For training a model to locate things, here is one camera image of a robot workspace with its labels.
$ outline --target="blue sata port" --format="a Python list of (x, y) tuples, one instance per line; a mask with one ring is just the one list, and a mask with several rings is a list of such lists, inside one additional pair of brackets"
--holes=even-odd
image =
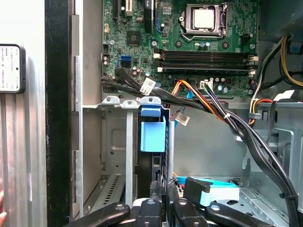
[(132, 56), (127, 56), (127, 55), (121, 55), (120, 57), (120, 61), (127, 61), (127, 62), (131, 62), (133, 60)]

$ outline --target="metal frame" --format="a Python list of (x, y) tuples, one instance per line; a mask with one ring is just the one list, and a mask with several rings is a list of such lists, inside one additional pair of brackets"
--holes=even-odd
[(27, 53), (25, 93), (0, 95), (0, 192), (6, 227), (47, 226), (44, 8), (40, 0), (1, 2), (0, 43), (19, 44)]

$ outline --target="cpu socket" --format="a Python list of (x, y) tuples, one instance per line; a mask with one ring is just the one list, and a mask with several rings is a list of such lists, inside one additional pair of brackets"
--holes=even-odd
[(182, 35), (223, 38), (227, 35), (227, 4), (187, 4), (179, 21)]

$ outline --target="green circuit board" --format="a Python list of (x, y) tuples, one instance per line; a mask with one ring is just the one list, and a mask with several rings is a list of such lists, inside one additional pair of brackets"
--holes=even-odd
[[(144, 5), (142, 0), (133, 0), (133, 15), (127, 16), (125, 13), (118, 12), (117, 22), (113, 20), (114, 6), (113, 0), (104, 0), (104, 26), (103, 33), (103, 52), (108, 53), (108, 65), (103, 67), (103, 76), (109, 78), (115, 75), (115, 68), (120, 67), (120, 56), (132, 56), (132, 65), (140, 69), (134, 78), (143, 83), (146, 75), (157, 82), (157, 86), (171, 91), (175, 85), (176, 79), (196, 79), (197, 81), (219, 78), (220, 81), (214, 81), (214, 91), (218, 96), (247, 96), (250, 85), (249, 76), (243, 75), (208, 75), (207, 73), (197, 74), (168, 74), (158, 73), (154, 67), (154, 48), (170, 51), (193, 51), (193, 52), (237, 52), (251, 53), (256, 52), (257, 44), (257, 20), (258, 20), (258, 0), (229, 0), (227, 1), (227, 35), (223, 38), (200, 38), (188, 42), (181, 34), (181, 25), (179, 17), (185, 10), (187, 4), (220, 4), (222, 0), (155, 0), (155, 23), (152, 33), (145, 32), (144, 29)], [(163, 31), (159, 31), (160, 24), (165, 23)], [(136, 46), (128, 45), (130, 32), (140, 34), (140, 41)], [(245, 44), (241, 42), (243, 34), (252, 34), (253, 37)], [(176, 46), (176, 42), (181, 42), (181, 46)], [(197, 43), (209, 43), (209, 46), (197, 48)], [(228, 84), (221, 82), (224, 77)], [(228, 87), (228, 92), (219, 91), (218, 86)], [(105, 88), (105, 92), (118, 92), (110, 88)]]

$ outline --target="motherboard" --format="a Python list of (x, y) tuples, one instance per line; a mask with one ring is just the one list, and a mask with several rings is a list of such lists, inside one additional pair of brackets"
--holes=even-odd
[(258, 0), (104, 0), (103, 13), (104, 77), (125, 67), (169, 92), (184, 79), (220, 97), (251, 95)]

